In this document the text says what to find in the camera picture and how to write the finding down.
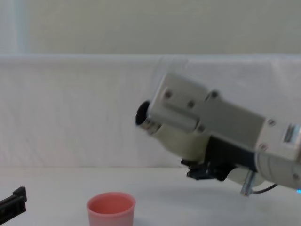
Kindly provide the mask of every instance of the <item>metal screw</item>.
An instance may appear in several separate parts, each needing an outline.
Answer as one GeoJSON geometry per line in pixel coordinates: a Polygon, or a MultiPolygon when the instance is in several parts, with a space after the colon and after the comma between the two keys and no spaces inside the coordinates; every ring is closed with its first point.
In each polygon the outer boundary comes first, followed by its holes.
{"type": "Polygon", "coordinates": [[[212,91],[211,92],[211,97],[212,97],[212,99],[216,99],[218,97],[218,92],[217,91],[212,91]]]}
{"type": "Polygon", "coordinates": [[[259,149],[262,151],[266,151],[268,149],[268,146],[266,144],[260,144],[259,149]]]}
{"type": "Polygon", "coordinates": [[[166,91],[165,92],[165,94],[164,94],[164,97],[166,98],[166,99],[169,99],[169,98],[171,98],[171,96],[173,95],[173,93],[171,92],[171,91],[166,91]]]}
{"type": "Polygon", "coordinates": [[[293,174],[293,179],[294,179],[294,180],[300,180],[300,177],[299,177],[298,174],[294,173],[294,174],[293,174]]]}
{"type": "Polygon", "coordinates": [[[188,107],[188,108],[193,108],[194,105],[196,105],[196,104],[195,104],[195,102],[194,102],[193,100],[191,100],[191,101],[189,101],[189,102],[187,103],[187,107],[188,107]]]}
{"type": "Polygon", "coordinates": [[[275,126],[276,125],[276,121],[274,119],[269,119],[268,120],[268,125],[269,126],[275,126]]]}
{"type": "Polygon", "coordinates": [[[199,127],[198,127],[198,132],[204,132],[205,131],[205,126],[204,125],[200,125],[199,127]]]}

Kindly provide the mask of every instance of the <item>cable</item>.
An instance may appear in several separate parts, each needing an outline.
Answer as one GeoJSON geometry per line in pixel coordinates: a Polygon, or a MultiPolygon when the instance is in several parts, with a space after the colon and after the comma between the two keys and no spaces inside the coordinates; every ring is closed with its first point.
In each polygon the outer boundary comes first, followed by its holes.
{"type": "Polygon", "coordinates": [[[252,191],[252,194],[262,194],[264,192],[268,192],[269,190],[272,190],[274,187],[277,187],[277,184],[273,184],[270,187],[267,187],[265,189],[259,190],[259,191],[252,191]]]}

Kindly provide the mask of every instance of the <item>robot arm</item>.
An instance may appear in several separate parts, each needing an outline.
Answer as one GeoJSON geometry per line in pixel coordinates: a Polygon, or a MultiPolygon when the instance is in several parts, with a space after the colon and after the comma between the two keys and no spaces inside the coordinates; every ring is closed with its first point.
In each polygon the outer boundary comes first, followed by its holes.
{"type": "Polygon", "coordinates": [[[136,124],[182,157],[187,176],[263,182],[301,189],[301,126],[266,118],[222,99],[186,76],[167,74],[151,102],[138,109],[136,124]]]}

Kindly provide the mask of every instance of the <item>plastic cup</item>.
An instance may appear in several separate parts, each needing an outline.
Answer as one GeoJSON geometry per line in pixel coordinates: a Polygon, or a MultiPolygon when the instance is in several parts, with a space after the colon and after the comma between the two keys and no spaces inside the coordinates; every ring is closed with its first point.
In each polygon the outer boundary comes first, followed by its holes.
{"type": "Polygon", "coordinates": [[[108,192],[87,203],[90,226],[133,226],[135,198],[121,192],[108,192]]]}

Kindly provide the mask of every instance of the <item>white table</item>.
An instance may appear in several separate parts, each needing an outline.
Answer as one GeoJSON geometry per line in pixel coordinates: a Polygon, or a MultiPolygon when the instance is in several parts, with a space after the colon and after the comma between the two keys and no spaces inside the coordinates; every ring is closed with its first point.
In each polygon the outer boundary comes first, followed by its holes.
{"type": "Polygon", "coordinates": [[[225,181],[194,181],[187,169],[1,168],[0,198],[26,186],[27,211],[5,226],[88,226],[86,202],[123,191],[136,200],[135,226],[298,226],[301,194],[277,187],[250,198],[225,181]]]}

